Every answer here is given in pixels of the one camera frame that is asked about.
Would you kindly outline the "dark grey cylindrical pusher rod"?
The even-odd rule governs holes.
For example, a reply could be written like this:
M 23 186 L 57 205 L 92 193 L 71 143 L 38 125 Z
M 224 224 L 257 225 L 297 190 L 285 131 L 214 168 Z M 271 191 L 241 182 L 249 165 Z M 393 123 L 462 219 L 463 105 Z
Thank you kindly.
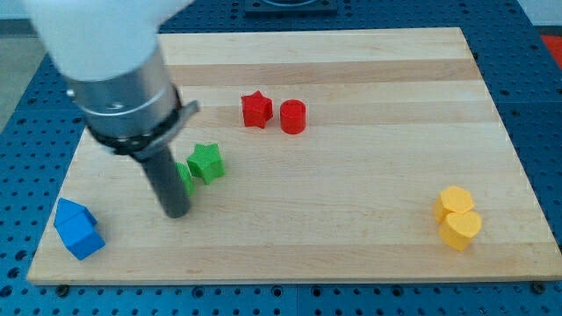
M 141 160 L 140 165 L 164 213 L 172 219 L 183 217 L 191 202 L 169 147 Z

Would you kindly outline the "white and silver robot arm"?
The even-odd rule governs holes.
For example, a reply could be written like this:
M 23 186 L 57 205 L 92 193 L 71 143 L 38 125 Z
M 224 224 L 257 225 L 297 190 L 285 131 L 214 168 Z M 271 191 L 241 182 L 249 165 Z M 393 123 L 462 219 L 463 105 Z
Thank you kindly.
M 32 25 L 91 135 L 143 168 L 165 214 L 191 207 L 169 143 L 198 102 L 183 104 L 158 39 L 191 0 L 25 0 Z

